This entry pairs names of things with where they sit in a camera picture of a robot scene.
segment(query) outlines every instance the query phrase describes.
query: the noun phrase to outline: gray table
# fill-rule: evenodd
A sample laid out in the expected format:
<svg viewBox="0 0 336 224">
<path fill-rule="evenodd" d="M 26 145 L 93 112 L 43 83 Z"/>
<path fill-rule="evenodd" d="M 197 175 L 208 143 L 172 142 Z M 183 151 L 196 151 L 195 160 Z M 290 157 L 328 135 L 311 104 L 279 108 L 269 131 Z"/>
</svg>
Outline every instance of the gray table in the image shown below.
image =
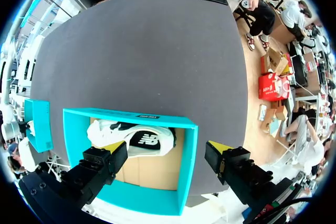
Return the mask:
<svg viewBox="0 0 336 224">
<path fill-rule="evenodd" d="M 243 144 L 247 81 L 228 6 L 112 0 L 62 24 L 41 46 L 31 98 L 50 101 L 54 151 L 67 160 L 62 109 L 186 116 L 199 126 L 191 195 L 223 190 L 205 143 Z"/>
</svg>

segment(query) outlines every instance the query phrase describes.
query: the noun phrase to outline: leg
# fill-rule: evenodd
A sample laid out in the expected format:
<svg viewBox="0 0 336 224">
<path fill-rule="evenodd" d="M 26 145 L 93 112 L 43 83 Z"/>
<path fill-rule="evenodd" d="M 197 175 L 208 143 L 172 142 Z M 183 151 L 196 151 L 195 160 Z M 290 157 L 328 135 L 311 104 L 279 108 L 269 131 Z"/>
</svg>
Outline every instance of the leg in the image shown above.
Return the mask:
<svg viewBox="0 0 336 224">
<path fill-rule="evenodd" d="M 251 15 L 256 18 L 250 29 L 252 36 L 257 36 L 261 31 L 266 35 L 270 35 L 273 31 L 275 22 L 275 13 L 270 6 L 263 0 L 259 0 L 258 8 L 256 8 Z"/>
<path fill-rule="evenodd" d="M 296 121 L 298 124 L 298 128 L 297 128 L 297 138 L 295 142 L 295 154 L 298 155 L 307 142 L 306 116 L 301 115 L 296 119 Z"/>
<path fill-rule="evenodd" d="M 295 36 L 295 38 L 298 42 L 303 41 L 303 39 L 305 38 L 304 35 L 302 34 L 298 24 L 295 24 L 293 28 L 287 27 L 287 29 Z"/>
<path fill-rule="evenodd" d="M 292 134 L 290 134 L 290 139 L 291 140 L 295 140 L 297 137 L 298 137 L 298 133 L 292 132 Z"/>
<path fill-rule="evenodd" d="M 289 134 L 291 132 L 297 132 L 298 127 L 299 127 L 299 117 L 294 120 L 285 130 L 285 134 Z"/>
</svg>

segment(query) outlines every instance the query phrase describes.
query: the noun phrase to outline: floor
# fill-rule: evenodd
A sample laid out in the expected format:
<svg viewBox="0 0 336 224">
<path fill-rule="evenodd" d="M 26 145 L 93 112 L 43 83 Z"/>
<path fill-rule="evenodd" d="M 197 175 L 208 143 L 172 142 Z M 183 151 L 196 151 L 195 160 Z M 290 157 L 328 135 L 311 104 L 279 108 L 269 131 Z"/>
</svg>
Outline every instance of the floor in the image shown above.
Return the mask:
<svg viewBox="0 0 336 224">
<path fill-rule="evenodd" d="M 285 149 L 276 142 L 275 138 L 264 133 L 260 129 L 261 122 L 257 119 L 261 104 L 265 104 L 267 107 L 270 107 L 270 102 L 258 99 L 260 57 L 265 54 L 265 50 L 256 38 L 256 49 L 251 51 L 247 46 L 245 38 L 245 33 L 249 31 L 246 22 L 243 19 L 240 19 L 237 22 L 237 26 L 244 50 L 248 87 L 248 110 L 243 147 L 251 152 L 251 158 L 257 165 L 270 164 L 277 160 L 277 158 L 285 152 Z M 285 45 L 275 41 L 274 39 L 270 40 L 270 44 L 271 47 L 277 51 L 288 52 Z M 277 139 L 287 145 L 285 139 L 280 138 L 279 136 Z"/>
</svg>

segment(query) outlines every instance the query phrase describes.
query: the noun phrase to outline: sneaker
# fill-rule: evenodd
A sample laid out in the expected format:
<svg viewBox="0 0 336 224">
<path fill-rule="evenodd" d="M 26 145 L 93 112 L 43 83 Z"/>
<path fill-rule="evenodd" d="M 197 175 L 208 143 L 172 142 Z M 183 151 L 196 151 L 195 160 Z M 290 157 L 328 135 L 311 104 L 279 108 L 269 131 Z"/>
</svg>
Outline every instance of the sneaker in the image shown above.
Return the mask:
<svg viewBox="0 0 336 224">
<path fill-rule="evenodd" d="M 292 165 L 296 165 L 298 163 L 298 160 L 297 160 L 297 158 L 294 156 L 294 157 L 292 157 Z"/>
<path fill-rule="evenodd" d="M 95 120 L 87 133 L 91 143 L 99 148 L 125 141 L 128 157 L 164 156 L 176 139 L 174 132 L 165 127 L 108 120 Z"/>
<path fill-rule="evenodd" d="M 245 38 L 247 40 L 247 45 L 248 45 L 248 48 L 253 51 L 256 47 L 254 45 L 254 39 L 249 37 L 248 34 L 245 34 Z"/>
<path fill-rule="evenodd" d="M 285 137 L 286 134 L 285 134 L 285 130 L 287 128 L 287 121 L 288 121 L 288 118 L 286 118 L 284 121 L 282 121 L 281 123 L 281 126 L 280 126 L 280 137 Z"/>
<path fill-rule="evenodd" d="M 260 42 L 261 42 L 261 44 L 262 44 L 264 50 L 267 51 L 267 50 L 269 49 L 269 42 L 268 42 L 268 41 L 264 41 L 264 40 L 262 39 L 262 36 L 261 36 L 261 35 L 259 35 L 258 38 L 259 38 L 259 40 L 260 40 Z"/>
</svg>

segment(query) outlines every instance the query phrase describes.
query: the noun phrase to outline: cable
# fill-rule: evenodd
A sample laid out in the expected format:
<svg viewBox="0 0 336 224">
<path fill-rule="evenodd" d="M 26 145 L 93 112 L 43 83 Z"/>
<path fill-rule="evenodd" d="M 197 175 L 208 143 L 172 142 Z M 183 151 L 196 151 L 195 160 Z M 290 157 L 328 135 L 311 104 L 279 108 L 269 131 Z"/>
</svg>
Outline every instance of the cable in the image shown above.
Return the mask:
<svg viewBox="0 0 336 224">
<path fill-rule="evenodd" d="M 311 202 L 312 198 L 298 198 L 298 199 L 293 199 L 290 200 L 288 202 L 283 202 L 281 203 L 279 206 L 273 208 L 272 210 L 266 212 L 264 215 L 261 215 L 260 217 L 258 217 L 257 219 L 254 219 L 253 221 L 251 221 L 249 224 L 258 224 L 258 223 L 262 223 L 261 221 L 265 220 L 266 218 L 270 217 L 273 214 L 276 214 L 277 212 L 283 210 L 286 207 L 289 207 L 293 204 L 296 204 L 298 202 Z"/>
</svg>

